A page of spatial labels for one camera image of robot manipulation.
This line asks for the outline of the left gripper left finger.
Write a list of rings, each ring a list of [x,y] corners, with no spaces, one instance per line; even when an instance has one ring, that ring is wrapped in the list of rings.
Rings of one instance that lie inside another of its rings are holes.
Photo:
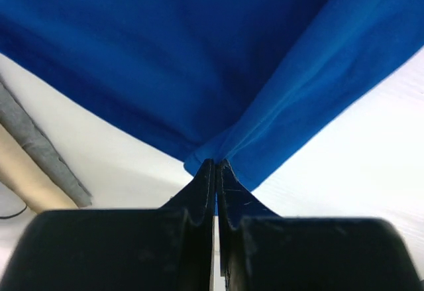
[[[45,211],[25,229],[1,289],[210,290],[215,165],[158,209]]]

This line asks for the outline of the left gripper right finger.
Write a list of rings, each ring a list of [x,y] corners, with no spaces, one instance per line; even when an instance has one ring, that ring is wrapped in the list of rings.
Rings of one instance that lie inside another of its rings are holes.
[[[221,275],[227,290],[422,290],[394,226],[373,217],[282,217],[230,163],[216,173]]]

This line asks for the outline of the blue t-shirt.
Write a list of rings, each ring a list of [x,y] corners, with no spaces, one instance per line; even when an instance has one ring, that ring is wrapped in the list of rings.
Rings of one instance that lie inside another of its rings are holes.
[[[423,0],[1,0],[1,53],[253,190],[423,46]]]

